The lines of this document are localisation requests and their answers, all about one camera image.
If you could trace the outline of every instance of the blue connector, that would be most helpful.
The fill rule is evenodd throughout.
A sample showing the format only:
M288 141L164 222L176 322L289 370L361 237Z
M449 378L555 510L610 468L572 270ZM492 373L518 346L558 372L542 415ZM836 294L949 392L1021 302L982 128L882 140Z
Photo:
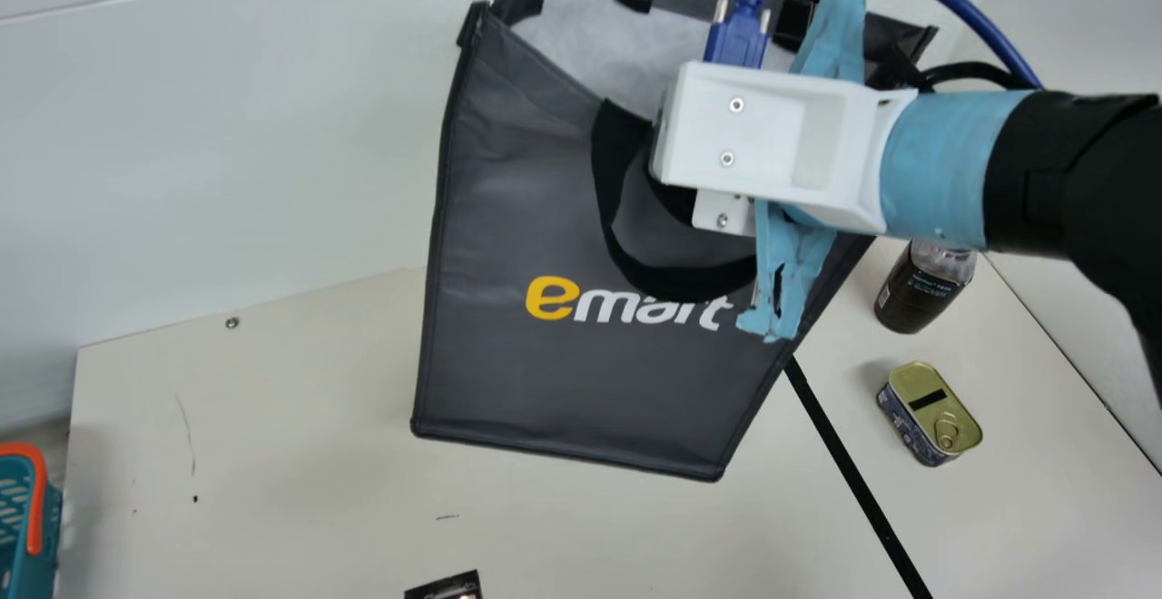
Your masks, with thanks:
M702 60L759 69L762 55L767 52L770 9L762 9L760 15L755 15L751 7L736 6L727 19L727 7L730 0L718 0Z

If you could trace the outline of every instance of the canned fish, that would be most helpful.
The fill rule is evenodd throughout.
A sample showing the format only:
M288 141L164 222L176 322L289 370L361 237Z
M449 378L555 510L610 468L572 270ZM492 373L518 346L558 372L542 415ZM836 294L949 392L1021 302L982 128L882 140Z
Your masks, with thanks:
M927 363L894 370L876 401L925 465L942 465L981 443L980 425Z

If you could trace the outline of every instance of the gray shopping bag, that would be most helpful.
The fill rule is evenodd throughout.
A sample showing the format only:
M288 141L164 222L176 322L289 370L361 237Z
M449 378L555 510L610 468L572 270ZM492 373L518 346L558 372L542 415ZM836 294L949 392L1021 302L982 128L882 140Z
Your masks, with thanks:
M769 1L780 14L784 0ZM440 144L416 435L723 475L870 240L837 238L794 341L763 344L734 328L751 301L754 242L691 228L691 195L645 172L650 119L679 65L701 58L713 8L469 9ZM805 31L810 2L801 8L776 19L784 45ZM932 36L869 16L868 70L877 73L876 52L917 58ZM763 65L792 59L772 43Z

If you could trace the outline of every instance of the dark liquid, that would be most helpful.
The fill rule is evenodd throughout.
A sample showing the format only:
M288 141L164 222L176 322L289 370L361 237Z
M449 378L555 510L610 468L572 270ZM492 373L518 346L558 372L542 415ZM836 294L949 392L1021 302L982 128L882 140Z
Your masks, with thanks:
M875 316L892 331L914 334L948 308L962 290L964 286L956 281L920 270L912 263L912 248L908 247L876 297Z

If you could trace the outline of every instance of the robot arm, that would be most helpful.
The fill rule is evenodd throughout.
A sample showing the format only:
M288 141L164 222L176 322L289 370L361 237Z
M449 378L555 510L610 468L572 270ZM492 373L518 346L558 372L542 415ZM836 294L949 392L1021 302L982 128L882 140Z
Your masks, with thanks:
M1156 95L881 92L691 62L667 99L651 169L698 190L694 226L752 235L717 218L756 197L808 224L1070 259L1126 306L1162 397Z

